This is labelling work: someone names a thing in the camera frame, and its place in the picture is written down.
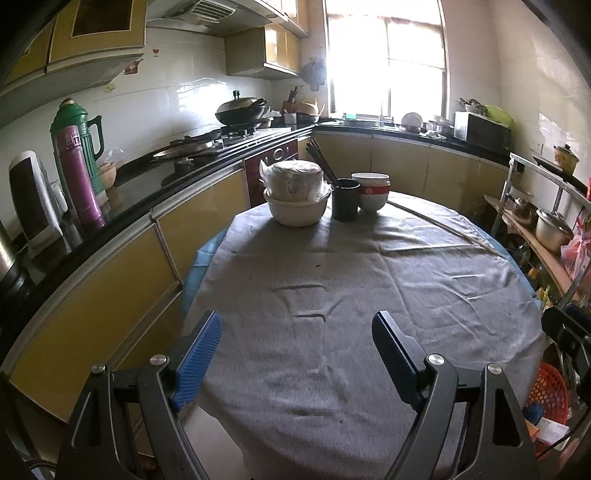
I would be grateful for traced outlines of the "purple thermos bottle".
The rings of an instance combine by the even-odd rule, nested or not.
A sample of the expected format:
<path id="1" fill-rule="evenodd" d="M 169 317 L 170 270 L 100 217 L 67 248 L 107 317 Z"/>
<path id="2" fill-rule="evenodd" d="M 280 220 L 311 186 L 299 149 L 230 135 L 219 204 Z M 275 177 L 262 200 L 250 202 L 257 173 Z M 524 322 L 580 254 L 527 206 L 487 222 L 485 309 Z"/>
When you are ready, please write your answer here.
<path id="1" fill-rule="evenodd" d="M 98 206 L 88 177 L 78 130 L 68 126 L 55 138 L 61 168 L 66 181 L 69 198 L 76 216 L 82 225 L 98 224 L 102 212 Z"/>

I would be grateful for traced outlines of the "white cardboard box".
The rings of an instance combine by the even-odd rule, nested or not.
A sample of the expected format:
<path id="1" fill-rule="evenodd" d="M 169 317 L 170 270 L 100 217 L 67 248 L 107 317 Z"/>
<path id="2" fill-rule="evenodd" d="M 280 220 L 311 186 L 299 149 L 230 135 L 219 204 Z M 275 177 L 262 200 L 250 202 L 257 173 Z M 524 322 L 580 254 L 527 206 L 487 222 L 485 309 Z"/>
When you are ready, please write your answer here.
<path id="1" fill-rule="evenodd" d="M 546 445 L 554 444 L 570 432 L 567 425 L 545 417 L 540 419 L 537 428 L 539 429 L 537 440 Z"/>

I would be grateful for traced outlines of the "red white bowl stack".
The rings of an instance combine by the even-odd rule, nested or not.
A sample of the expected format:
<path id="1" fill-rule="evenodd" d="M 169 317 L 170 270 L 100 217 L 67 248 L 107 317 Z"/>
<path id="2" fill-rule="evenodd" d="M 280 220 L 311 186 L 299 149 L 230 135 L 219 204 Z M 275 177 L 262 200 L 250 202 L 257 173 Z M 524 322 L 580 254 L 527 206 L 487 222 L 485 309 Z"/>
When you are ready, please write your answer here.
<path id="1" fill-rule="evenodd" d="M 387 203 L 390 192 L 390 176 L 384 173 L 358 172 L 352 178 L 360 184 L 360 208 L 366 213 L 376 213 Z"/>

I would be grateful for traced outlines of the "white ceramic basin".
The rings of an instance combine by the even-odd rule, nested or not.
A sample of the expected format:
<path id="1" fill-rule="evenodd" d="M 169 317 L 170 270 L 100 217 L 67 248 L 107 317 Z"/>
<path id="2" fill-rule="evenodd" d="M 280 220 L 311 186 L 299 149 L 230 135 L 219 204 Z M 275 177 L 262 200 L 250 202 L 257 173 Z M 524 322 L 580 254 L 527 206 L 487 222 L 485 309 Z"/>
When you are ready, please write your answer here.
<path id="1" fill-rule="evenodd" d="M 318 200 L 307 201 L 283 201 L 270 196 L 266 189 L 263 197 L 269 204 L 270 214 L 277 223 L 287 227 L 308 227 L 321 220 L 328 205 L 331 191 L 325 189 Z"/>

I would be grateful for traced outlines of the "grey tablecloth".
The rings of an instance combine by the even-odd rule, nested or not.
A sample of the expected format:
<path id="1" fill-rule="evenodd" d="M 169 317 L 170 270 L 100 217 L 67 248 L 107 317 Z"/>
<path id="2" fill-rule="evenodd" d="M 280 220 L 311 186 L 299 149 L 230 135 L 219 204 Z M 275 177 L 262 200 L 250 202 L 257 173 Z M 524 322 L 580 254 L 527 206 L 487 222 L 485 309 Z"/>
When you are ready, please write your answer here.
<path id="1" fill-rule="evenodd" d="M 267 206 L 238 214 L 183 322 L 212 310 L 221 343 L 198 402 L 257 479 L 381 479 L 415 414 L 370 331 L 379 311 L 457 367 L 499 364 L 524 402 L 545 336 L 510 257 L 454 210 L 394 202 L 488 243 L 501 257 L 386 205 L 342 223 L 289 228 Z"/>

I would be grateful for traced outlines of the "range hood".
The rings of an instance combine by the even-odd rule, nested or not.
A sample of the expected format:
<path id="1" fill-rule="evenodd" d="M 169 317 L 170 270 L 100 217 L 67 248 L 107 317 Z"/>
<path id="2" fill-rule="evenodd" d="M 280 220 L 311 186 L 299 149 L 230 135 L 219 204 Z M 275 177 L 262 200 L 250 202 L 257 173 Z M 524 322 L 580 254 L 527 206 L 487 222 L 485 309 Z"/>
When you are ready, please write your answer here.
<path id="1" fill-rule="evenodd" d="M 287 14 L 267 1 L 149 1 L 146 26 L 225 37 L 273 24 L 283 24 Z"/>

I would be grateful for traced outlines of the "bagged white bowls stack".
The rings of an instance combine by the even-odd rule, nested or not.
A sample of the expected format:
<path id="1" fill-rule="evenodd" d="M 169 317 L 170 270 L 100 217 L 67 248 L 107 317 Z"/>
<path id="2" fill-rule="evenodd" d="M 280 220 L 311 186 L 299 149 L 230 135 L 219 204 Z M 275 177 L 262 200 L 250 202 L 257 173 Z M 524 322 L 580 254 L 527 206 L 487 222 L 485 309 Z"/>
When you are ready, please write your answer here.
<path id="1" fill-rule="evenodd" d="M 259 161 L 259 175 L 267 193 L 284 202 L 318 201 L 324 190 L 324 171 L 307 160 Z"/>

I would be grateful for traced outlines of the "red plastic trash basket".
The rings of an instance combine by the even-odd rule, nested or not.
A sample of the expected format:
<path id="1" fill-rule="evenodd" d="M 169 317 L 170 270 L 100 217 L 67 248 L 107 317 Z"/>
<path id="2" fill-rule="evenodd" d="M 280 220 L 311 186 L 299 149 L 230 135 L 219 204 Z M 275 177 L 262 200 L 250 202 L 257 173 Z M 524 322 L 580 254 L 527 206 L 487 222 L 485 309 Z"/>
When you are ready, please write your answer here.
<path id="1" fill-rule="evenodd" d="M 570 417 L 569 392 L 560 372 L 549 363 L 542 362 L 540 364 L 536 380 L 527 397 L 525 406 L 532 402 L 539 402 L 543 405 L 543 417 L 567 425 Z M 531 434 L 534 451 L 537 457 L 541 457 L 542 453 L 552 444 L 546 445 L 538 441 L 539 429 L 537 425 L 534 427 L 535 432 Z M 562 451 L 565 448 L 568 442 L 565 436 L 561 438 L 562 442 L 554 447 L 555 450 Z"/>

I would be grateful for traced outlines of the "yellow base cabinets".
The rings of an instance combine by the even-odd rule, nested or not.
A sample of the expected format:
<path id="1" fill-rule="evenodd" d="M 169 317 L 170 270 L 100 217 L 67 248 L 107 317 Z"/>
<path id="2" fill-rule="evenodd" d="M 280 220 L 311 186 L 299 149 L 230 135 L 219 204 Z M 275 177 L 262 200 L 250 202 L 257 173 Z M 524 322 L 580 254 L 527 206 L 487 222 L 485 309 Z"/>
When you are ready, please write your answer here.
<path id="1" fill-rule="evenodd" d="M 385 132 L 318 127 L 335 173 L 380 172 L 394 190 L 464 215 L 500 194 L 508 160 Z M 90 367 L 144 356 L 172 335 L 181 284 L 197 248 L 252 207 L 240 158 L 202 168 L 126 209 L 39 285 L 40 303 L 1 370 L 26 398 L 67 420 Z"/>

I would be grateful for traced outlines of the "yellow enamel pot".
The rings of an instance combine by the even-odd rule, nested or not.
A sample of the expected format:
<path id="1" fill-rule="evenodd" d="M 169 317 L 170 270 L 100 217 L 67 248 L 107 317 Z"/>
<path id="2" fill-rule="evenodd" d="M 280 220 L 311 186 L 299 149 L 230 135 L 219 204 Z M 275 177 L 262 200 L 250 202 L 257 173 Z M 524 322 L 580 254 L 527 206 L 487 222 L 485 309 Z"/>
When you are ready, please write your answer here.
<path id="1" fill-rule="evenodd" d="M 579 158 L 568 144 L 564 144 L 554 147 L 554 161 L 562 170 L 572 175 L 579 163 Z"/>

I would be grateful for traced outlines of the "black chopstick cup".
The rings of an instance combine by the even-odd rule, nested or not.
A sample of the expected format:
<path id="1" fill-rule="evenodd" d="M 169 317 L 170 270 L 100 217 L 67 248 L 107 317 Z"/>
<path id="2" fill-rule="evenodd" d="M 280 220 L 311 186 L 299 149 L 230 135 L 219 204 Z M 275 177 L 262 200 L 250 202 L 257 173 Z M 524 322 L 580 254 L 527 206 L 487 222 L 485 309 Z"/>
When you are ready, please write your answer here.
<path id="1" fill-rule="evenodd" d="M 339 178 L 332 185 L 332 217 L 341 222 L 352 222 L 358 217 L 361 184 L 352 178 Z"/>

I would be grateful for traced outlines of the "blue plastic bag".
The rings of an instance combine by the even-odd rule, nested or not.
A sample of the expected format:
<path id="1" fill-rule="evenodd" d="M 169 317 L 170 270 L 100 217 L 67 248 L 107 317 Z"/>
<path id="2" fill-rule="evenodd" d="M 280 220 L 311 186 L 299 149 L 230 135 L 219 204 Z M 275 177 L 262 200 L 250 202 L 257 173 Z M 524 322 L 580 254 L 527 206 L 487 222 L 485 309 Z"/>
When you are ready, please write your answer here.
<path id="1" fill-rule="evenodd" d="M 536 426 L 544 416 L 544 407 L 539 402 L 532 402 L 522 409 L 524 418 Z"/>

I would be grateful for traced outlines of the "gas stove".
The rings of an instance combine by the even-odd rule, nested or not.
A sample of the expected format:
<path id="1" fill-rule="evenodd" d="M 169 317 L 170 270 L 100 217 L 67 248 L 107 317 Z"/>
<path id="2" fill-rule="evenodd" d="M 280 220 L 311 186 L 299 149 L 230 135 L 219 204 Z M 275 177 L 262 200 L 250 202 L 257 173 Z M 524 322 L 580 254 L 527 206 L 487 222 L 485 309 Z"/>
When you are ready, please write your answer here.
<path id="1" fill-rule="evenodd" d="M 181 158 L 214 155 L 225 148 L 249 141 L 259 141 L 293 131 L 290 127 L 276 127 L 261 124 L 243 124 L 224 126 L 198 136 L 185 136 L 169 143 L 163 149 L 153 153 L 153 162 L 175 161 Z"/>

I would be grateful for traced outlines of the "black microwave oven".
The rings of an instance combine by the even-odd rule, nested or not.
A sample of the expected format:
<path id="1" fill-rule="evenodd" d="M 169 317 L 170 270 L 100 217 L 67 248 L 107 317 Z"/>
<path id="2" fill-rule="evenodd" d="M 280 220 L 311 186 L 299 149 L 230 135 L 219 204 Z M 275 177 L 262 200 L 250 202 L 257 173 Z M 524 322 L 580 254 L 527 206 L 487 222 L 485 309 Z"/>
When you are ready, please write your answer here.
<path id="1" fill-rule="evenodd" d="M 458 111 L 455 114 L 454 137 L 473 146 L 508 154 L 511 130 L 482 115 Z"/>

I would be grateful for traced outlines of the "long thin wooden stick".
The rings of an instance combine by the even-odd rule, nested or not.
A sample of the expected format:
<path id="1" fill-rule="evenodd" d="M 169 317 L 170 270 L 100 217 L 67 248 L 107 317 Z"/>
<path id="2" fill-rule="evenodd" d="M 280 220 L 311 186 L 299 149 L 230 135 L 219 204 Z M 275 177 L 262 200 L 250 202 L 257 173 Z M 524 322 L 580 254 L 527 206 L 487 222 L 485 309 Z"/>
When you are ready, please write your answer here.
<path id="1" fill-rule="evenodd" d="M 452 234 L 452 235 L 454 235 L 456 237 L 459 237 L 459 238 L 467 241 L 468 243 L 470 243 L 472 245 L 475 245 L 475 246 L 477 246 L 477 247 L 479 247 L 479 248 L 487 251 L 491 255 L 495 255 L 497 257 L 501 257 L 501 254 L 496 249 L 494 249 L 493 247 L 491 247 L 486 242 L 483 242 L 483 241 L 480 241 L 480 240 L 478 240 L 476 238 L 473 238 L 473 237 L 471 237 L 471 236 L 469 236 L 469 235 L 467 235 L 467 234 L 465 234 L 465 233 L 463 233 L 463 232 L 461 232 L 461 231 L 459 231 L 457 229 L 454 229 L 453 227 L 451 227 L 451 226 L 449 226 L 449 225 L 447 225 L 445 223 L 440 222 L 439 220 L 436 220 L 434 218 L 431 218 L 431 217 L 429 217 L 429 216 L 427 216 L 427 215 L 425 215 L 423 213 L 420 213 L 420 212 L 418 212 L 416 210 L 413 210 L 413 209 L 408 208 L 408 207 L 406 207 L 404 205 L 401 205 L 399 203 L 396 203 L 396 202 L 394 202 L 392 200 L 388 200 L 387 203 L 389 205 L 393 206 L 393 207 L 396 207 L 396 208 L 398 208 L 400 210 L 403 210 L 406 213 L 412 214 L 412 215 L 420 218 L 421 220 L 424 220 L 424 221 L 426 221 L 428 223 L 431 223 L 432 225 L 435 225 L 435 226 L 439 227 L 440 229 L 443 229 L 444 231 L 446 231 L 446 232 L 448 232 L 448 233 L 450 233 L 450 234 Z"/>

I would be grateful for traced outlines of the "black wok with lid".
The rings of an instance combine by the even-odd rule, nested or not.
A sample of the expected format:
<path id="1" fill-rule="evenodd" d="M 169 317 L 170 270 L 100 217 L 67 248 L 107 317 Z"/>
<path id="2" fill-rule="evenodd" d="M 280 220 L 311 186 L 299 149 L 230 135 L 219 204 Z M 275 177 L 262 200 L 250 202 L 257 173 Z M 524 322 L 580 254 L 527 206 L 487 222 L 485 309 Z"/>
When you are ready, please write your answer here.
<path id="1" fill-rule="evenodd" d="M 215 112 L 218 122 L 225 126 L 259 124 L 270 112 L 270 102 L 264 98 L 242 97 L 232 91 L 233 99 L 219 106 Z"/>

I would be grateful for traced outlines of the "blue under tablecloth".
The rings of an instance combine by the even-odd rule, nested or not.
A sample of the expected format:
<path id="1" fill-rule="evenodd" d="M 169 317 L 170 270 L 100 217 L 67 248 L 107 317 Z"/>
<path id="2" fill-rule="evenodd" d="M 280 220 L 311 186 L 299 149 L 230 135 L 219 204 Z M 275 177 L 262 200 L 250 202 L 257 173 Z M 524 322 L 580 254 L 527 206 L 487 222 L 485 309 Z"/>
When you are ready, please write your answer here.
<path id="1" fill-rule="evenodd" d="M 180 320 L 183 321 L 186 317 L 193 298 L 197 295 L 197 291 L 204 281 L 205 274 L 207 273 L 211 261 L 221 245 L 226 232 L 228 229 L 219 231 L 216 235 L 207 240 L 204 245 L 197 249 L 195 256 L 190 265 L 190 269 L 183 283 L 183 290 L 181 293 L 180 303 Z"/>

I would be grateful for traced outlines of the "steel pot on shelf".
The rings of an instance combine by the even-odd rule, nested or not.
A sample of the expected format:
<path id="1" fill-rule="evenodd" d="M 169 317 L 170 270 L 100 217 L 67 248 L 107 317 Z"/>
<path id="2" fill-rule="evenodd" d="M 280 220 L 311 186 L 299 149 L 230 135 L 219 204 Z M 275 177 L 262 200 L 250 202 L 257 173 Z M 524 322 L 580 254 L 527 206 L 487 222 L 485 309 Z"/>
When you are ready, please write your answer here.
<path id="1" fill-rule="evenodd" d="M 547 210 L 537 210 L 535 235 L 542 246 L 555 255 L 573 239 L 573 232 L 565 221 L 557 214 Z"/>

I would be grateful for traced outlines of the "metal kitchen rack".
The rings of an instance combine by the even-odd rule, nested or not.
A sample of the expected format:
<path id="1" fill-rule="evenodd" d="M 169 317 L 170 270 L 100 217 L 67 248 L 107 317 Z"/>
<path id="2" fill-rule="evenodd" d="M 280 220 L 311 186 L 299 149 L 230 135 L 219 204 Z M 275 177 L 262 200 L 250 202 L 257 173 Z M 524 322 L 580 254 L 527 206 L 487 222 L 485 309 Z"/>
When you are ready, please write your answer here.
<path id="1" fill-rule="evenodd" d="M 496 209 L 491 235 L 496 236 L 501 224 L 519 234 L 534 252 L 560 294 L 559 306 L 573 302 L 581 305 L 590 296 L 583 282 L 590 272 L 590 248 L 581 246 L 574 255 L 573 272 L 566 269 L 566 245 L 574 238 L 573 230 L 559 213 L 563 194 L 578 202 L 585 213 L 590 211 L 590 201 L 576 188 L 570 175 L 558 175 L 545 166 L 546 161 L 537 157 L 530 161 L 515 153 L 510 155 L 509 170 L 499 199 L 489 197 L 487 202 Z M 513 176 L 519 167 L 528 168 L 546 178 L 557 187 L 557 194 L 550 210 L 534 209 L 531 202 L 522 201 L 511 193 Z"/>

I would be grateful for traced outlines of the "green basin on microwave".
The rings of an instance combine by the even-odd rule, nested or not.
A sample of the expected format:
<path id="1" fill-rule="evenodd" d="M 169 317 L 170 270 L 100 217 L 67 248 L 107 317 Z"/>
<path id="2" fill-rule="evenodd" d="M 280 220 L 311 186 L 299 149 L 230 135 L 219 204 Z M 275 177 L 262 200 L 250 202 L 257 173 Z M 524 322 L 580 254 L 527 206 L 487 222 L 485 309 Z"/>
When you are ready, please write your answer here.
<path id="1" fill-rule="evenodd" d="M 490 120 L 499 123 L 508 129 L 513 128 L 514 119 L 501 107 L 498 107 L 496 105 L 486 105 L 485 110 L 486 116 Z"/>

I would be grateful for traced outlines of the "green thermos jug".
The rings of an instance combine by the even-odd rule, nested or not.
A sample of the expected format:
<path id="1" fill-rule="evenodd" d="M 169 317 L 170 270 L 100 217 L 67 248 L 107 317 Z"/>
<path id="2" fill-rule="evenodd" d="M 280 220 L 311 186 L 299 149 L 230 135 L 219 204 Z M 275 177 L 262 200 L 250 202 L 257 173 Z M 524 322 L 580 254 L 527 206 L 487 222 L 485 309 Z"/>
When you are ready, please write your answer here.
<path id="1" fill-rule="evenodd" d="M 50 135 L 58 177 L 66 201 L 71 203 L 69 198 L 69 190 L 61 168 L 59 154 L 57 147 L 55 146 L 55 138 L 57 134 L 68 126 L 75 126 L 78 130 L 82 152 L 85 159 L 86 171 L 90 179 L 96 202 L 99 207 L 102 207 L 107 201 L 107 195 L 100 179 L 100 172 L 96 164 L 96 161 L 102 156 L 105 147 L 102 131 L 102 116 L 97 115 L 94 118 L 89 119 L 88 112 L 84 107 L 77 104 L 72 98 L 66 98 L 60 103 L 57 113 L 50 126 Z M 90 133 L 90 128 L 92 126 L 95 126 L 97 129 L 99 140 L 99 149 L 97 151 L 94 150 L 92 135 Z"/>

